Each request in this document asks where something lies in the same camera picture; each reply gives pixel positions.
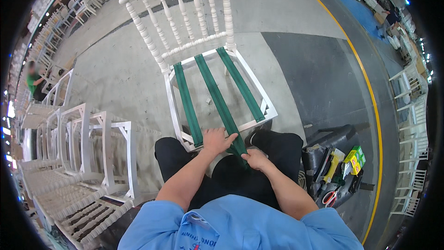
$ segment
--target ceiling light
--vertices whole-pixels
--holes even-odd
[[[9,129],[7,129],[7,128],[4,128],[4,127],[3,127],[3,133],[6,134],[6,135],[11,136],[11,130],[9,130]]]
[[[15,117],[15,112],[14,112],[14,107],[12,106],[12,101],[9,101],[8,117],[11,117],[11,118]]]

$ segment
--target concrete floor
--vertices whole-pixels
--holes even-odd
[[[205,1],[201,3],[204,4],[205,18],[212,34],[209,6]],[[224,29],[222,1],[215,1],[219,25]],[[378,236],[387,222],[388,206],[391,206],[396,184],[396,174],[392,170],[396,167],[397,171],[399,156],[395,108],[387,81],[387,69],[372,40],[342,3],[338,0],[321,1],[355,46],[369,75],[380,110],[384,177],[375,220],[365,244],[366,249],[375,249]],[[174,41],[159,0],[149,2],[167,39]],[[177,0],[167,2],[179,32],[187,36]],[[194,33],[200,33],[192,0],[184,2]],[[161,48],[162,43],[142,2],[136,0],[133,4],[154,42]],[[317,0],[231,0],[231,7],[237,48],[277,110],[273,130],[296,133],[306,144],[305,137],[319,128],[369,124],[368,129],[359,133],[367,157],[363,181],[376,184],[379,150],[373,105],[359,64],[344,33],[332,17]],[[213,41],[187,53],[179,53],[167,61],[174,64],[223,44],[222,40]],[[163,136],[174,136],[163,76],[129,13],[119,5],[118,0],[108,0],[97,16],[89,18],[81,27],[75,26],[59,47],[55,60],[63,65],[73,55],[77,56],[74,70],[76,79],[69,106],[89,102],[98,109],[157,129]],[[218,71],[221,66],[217,63],[209,63],[209,66],[219,89],[226,95],[225,100],[234,119],[237,122],[249,119],[249,111],[243,112],[247,108],[242,105],[241,97],[233,92],[237,90],[231,89],[231,79]],[[188,77],[187,72],[188,86],[196,87],[190,88],[193,102],[204,102],[209,93],[202,78],[191,76],[191,71]],[[196,106],[196,113],[202,127],[221,126],[213,103]],[[141,139],[144,140],[139,140],[137,151],[139,182],[143,191],[156,191],[163,181],[153,155],[155,139]],[[123,155],[120,154],[121,142],[116,143],[115,162],[119,163]],[[118,170],[123,171],[124,167],[121,165]],[[338,208],[341,217],[361,241],[369,225],[374,201],[374,191],[358,191]]]

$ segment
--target green webbing strap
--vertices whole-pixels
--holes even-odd
[[[219,53],[220,58],[225,64],[225,67],[230,72],[230,75],[233,78],[234,82],[236,83],[239,91],[241,91],[241,94],[244,97],[245,102],[248,105],[248,108],[250,108],[250,111],[253,114],[253,117],[256,120],[256,122],[265,120],[264,114],[262,114],[262,111],[258,106],[258,103],[254,99],[253,94],[251,93],[250,89],[248,88],[241,74],[237,70],[233,61],[228,56],[228,53],[226,53],[225,48],[219,47],[218,49],[216,49],[216,51]]]
[[[231,116],[230,111],[226,106],[225,100],[223,99],[222,94],[219,91],[216,81],[214,81],[213,75],[208,69],[207,63],[205,62],[202,54],[195,56],[194,59],[196,60],[197,66],[199,67],[203,79],[205,80],[205,83],[208,87],[208,90],[210,91],[211,97],[213,98],[214,104],[216,105],[219,115],[221,116],[222,122],[225,126],[226,131],[228,132],[228,135],[231,135],[235,132],[238,134],[227,152],[233,153],[234,155],[239,157],[242,160],[244,167],[247,169],[247,162],[243,158],[241,158],[241,154],[247,153],[247,149],[245,148],[241,134],[236,127],[236,123],[234,122],[233,117]]]
[[[194,146],[199,147],[203,144],[202,131],[200,131],[199,122],[197,121],[196,112],[191,101],[190,91],[188,91],[188,86],[186,85],[181,62],[174,65],[174,71],[176,73],[177,86],[179,87],[180,97],[182,98],[182,104],[185,109],[186,120],[190,126]]]

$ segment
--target scissors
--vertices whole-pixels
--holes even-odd
[[[337,196],[337,190],[340,186],[338,186],[335,190],[327,192],[325,196],[322,198],[322,203],[325,205],[326,208],[332,207],[334,203],[336,202],[336,196]]]

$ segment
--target green box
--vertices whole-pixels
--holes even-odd
[[[345,163],[350,162],[352,165],[352,175],[357,175],[365,164],[365,156],[360,146],[355,146],[344,160]]]

